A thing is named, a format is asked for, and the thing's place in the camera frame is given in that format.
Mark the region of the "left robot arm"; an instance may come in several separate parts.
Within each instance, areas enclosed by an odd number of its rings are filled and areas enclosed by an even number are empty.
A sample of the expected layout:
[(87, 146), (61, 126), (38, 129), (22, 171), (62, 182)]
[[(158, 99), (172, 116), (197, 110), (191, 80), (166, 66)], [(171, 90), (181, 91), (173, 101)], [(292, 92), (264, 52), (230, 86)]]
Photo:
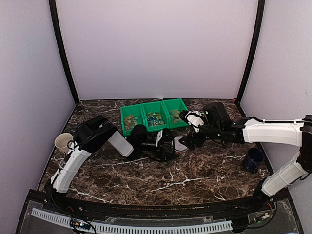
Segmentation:
[(174, 149), (167, 149), (166, 144), (175, 146), (175, 136), (164, 128), (158, 133), (150, 133), (145, 125), (138, 124), (124, 137), (117, 127), (102, 115), (98, 115), (79, 125), (72, 140), (66, 143), (68, 152), (61, 161), (55, 174), (45, 184), (46, 191), (65, 194), (76, 173), (93, 153), (106, 143), (115, 148), (128, 161), (141, 157), (143, 152), (153, 152), (156, 160), (167, 162), (177, 158)]

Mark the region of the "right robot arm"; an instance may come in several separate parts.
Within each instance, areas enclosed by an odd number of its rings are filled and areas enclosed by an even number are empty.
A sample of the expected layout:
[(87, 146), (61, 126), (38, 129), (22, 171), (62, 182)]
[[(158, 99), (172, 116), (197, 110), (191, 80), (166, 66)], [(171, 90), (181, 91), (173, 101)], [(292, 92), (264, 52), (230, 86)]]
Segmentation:
[(293, 157), (263, 179), (249, 200), (249, 208), (260, 211), (268, 198), (312, 173), (312, 116), (294, 120), (265, 120), (243, 117), (231, 120), (223, 103), (206, 105), (202, 111), (183, 110), (179, 117), (192, 131), (180, 142), (188, 149), (201, 147), (206, 140), (224, 143), (260, 143), (293, 148)]

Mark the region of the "clear plastic jar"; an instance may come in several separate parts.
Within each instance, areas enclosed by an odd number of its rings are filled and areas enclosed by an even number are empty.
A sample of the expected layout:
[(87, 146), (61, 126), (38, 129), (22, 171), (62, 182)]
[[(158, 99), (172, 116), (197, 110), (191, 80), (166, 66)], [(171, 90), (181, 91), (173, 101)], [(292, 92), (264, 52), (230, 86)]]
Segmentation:
[(174, 152), (174, 156), (179, 158), (179, 157), (184, 157), (187, 152)]

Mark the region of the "green three-compartment bin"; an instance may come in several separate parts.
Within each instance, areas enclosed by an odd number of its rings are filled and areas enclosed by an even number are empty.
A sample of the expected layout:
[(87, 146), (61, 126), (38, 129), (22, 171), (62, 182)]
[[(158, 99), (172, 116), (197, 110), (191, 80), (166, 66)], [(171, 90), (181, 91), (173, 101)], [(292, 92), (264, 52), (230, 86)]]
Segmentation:
[(179, 117), (184, 110), (188, 108), (182, 99), (123, 106), (120, 109), (123, 134), (129, 136), (136, 125), (144, 125), (148, 132), (187, 127), (188, 124)]

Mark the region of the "white jar lid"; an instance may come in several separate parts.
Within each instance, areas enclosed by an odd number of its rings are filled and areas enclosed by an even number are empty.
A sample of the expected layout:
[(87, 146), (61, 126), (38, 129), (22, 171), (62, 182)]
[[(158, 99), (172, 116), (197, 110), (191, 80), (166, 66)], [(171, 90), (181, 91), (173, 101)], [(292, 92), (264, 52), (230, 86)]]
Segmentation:
[(174, 138), (174, 140), (172, 141), (172, 148), (174, 149), (175, 152), (178, 153), (184, 153), (186, 151), (188, 151), (188, 147), (183, 145), (182, 143), (180, 143), (180, 139), (182, 139), (183, 136), (177, 136)]

